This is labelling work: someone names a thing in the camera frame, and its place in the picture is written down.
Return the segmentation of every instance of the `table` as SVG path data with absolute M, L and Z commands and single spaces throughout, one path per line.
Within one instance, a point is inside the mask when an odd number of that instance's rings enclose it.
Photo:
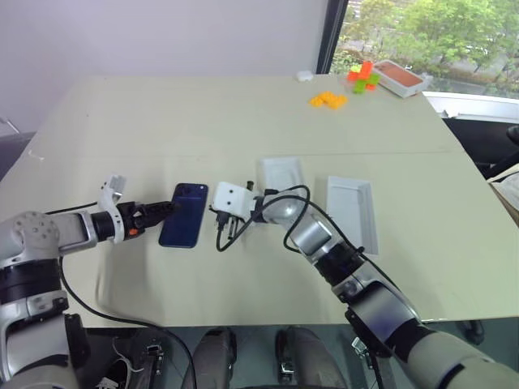
M 335 76 L 89 78 L 50 114 L 0 182 L 0 216 L 97 199 L 110 173 L 122 201 L 169 199 L 179 182 L 255 180 L 264 156 L 300 156 L 306 183 L 328 175 L 372 183 L 378 264 L 425 320 L 519 314 L 518 231 L 423 96 L 380 89 L 337 111 L 307 101 L 343 92 Z M 345 307 L 307 261 L 283 250 L 278 226 L 257 225 L 225 253 L 206 213 L 192 250 L 134 241 L 65 258 L 93 306 L 167 326 L 343 323 Z M 120 324 L 71 301 L 85 326 Z

